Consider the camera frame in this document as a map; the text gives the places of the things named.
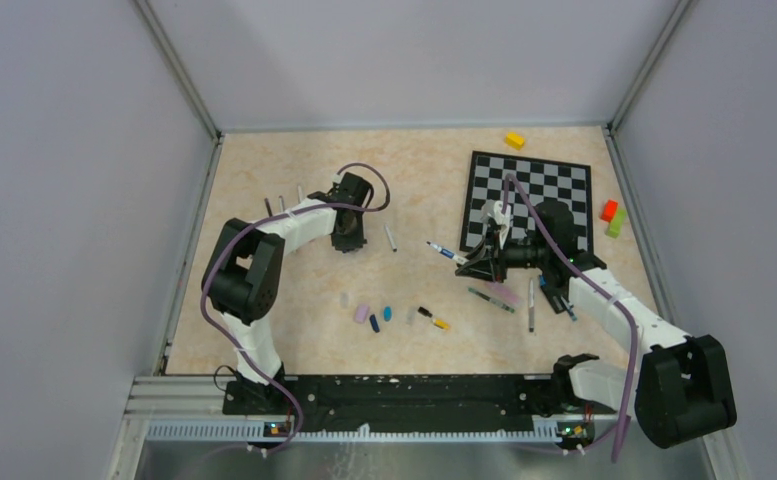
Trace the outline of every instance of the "marker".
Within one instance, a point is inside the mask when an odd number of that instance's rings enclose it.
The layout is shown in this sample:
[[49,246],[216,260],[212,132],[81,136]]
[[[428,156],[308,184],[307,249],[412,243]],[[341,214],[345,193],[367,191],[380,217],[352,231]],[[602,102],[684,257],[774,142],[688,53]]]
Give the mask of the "marker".
[[477,290],[477,289],[475,289],[473,287],[468,287],[468,292],[470,292],[470,293],[476,295],[477,297],[487,301],[491,305],[500,307],[500,308],[502,308],[503,310],[505,310],[505,311],[507,311],[509,313],[515,313],[515,309],[514,308],[506,305],[505,303],[503,303],[502,301],[500,301],[500,300],[498,300],[496,298],[490,297],[490,296],[480,292],[479,290]]
[[529,333],[535,332],[535,278],[529,279]]
[[391,250],[397,251],[397,244],[394,243],[394,235],[391,235],[391,229],[388,228],[388,224],[385,224],[385,234],[388,235],[388,243],[391,244]]
[[571,320],[573,320],[574,322],[577,321],[576,314],[573,313],[573,307],[571,306],[570,303],[568,303],[567,300],[564,299],[564,297],[562,297],[562,305],[565,306],[565,310],[568,311],[568,315],[571,316]]
[[429,318],[432,321],[432,324],[440,328],[441,330],[450,329],[450,325],[448,325],[447,322],[445,322],[444,320],[441,320],[440,318],[435,318],[429,310],[423,307],[418,307],[417,312],[423,315],[424,317]]
[[444,255],[445,257],[453,260],[454,262],[456,262],[459,265],[464,265],[464,264],[467,263],[467,258],[465,258],[465,257],[463,257],[461,255],[456,255],[455,253],[447,250],[446,248],[444,248],[444,247],[442,247],[442,246],[440,246],[438,244],[432,243],[432,242],[430,242],[428,240],[427,240],[426,244],[429,245],[430,247],[434,248],[436,252],[438,252],[441,255]]

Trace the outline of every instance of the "green marker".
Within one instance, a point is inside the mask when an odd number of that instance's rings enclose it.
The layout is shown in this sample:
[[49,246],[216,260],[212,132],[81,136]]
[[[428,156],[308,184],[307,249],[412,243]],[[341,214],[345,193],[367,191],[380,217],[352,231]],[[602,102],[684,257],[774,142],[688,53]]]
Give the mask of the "green marker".
[[476,295],[477,297],[487,301],[488,303],[490,303],[492,305],[496,305],[496,306],[502,308],[503,310],[505,310],[505,311],[507,311],[509,313],[515,313],[515,309],[514,308],[506,305],[501,300],[497,300],[496,298],[489,297],[488,295],[480,292],[479,290],[477,290],[477,289],[475,289],[473,287],[468,287],[468,292]]

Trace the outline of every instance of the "white pen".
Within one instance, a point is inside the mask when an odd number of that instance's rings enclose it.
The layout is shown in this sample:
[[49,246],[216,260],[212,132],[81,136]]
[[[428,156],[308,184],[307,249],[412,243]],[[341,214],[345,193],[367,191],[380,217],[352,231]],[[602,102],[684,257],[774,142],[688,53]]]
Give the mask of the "white pen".
[[391,244],[391,250],[397,251],[397,244],[394,243],[394,235],[391,235],[391,229],[388,228],[388,224],[385,224],[385,234],[388,235],[388,243]]
[[426,244],[429,245],[430,247],[434,248],[436,252],[438,252],[441,255],[444,255],[445,257],[453,260],[454,262],[458,263],[459,265],[464,265],[464,264],[467,263],[467,258],[465,258],[465,257],[463,257],[461,255],[456,255],[455,253],[447,250],[446,248],[442,247],[441,245],[432,243],[430,241],[427,241]]

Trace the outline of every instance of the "yellow cap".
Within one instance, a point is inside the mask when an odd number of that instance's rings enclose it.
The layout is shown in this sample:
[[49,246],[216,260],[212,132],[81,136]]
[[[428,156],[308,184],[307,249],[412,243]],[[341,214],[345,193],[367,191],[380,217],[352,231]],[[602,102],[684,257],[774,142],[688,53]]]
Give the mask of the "yellow cap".
[[450,329],[450,325],[448,325],[447,322],[445,322],[444,320],[441,320],[440,318],[433,318],[432,319],[432,324],[435,325],[436,327],[442,329],[442,330],[449,330]]

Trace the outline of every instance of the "red block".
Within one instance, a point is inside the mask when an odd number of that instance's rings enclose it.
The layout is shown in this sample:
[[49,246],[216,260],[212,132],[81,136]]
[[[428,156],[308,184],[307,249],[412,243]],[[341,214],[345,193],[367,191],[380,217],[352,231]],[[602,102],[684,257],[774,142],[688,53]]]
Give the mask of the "red block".
[[600,215],[601,220],[611,222],[615,218],[615,212],[618,211],[618,202],[609,200],[606,202],[606,207],[603,208],[603,214]]

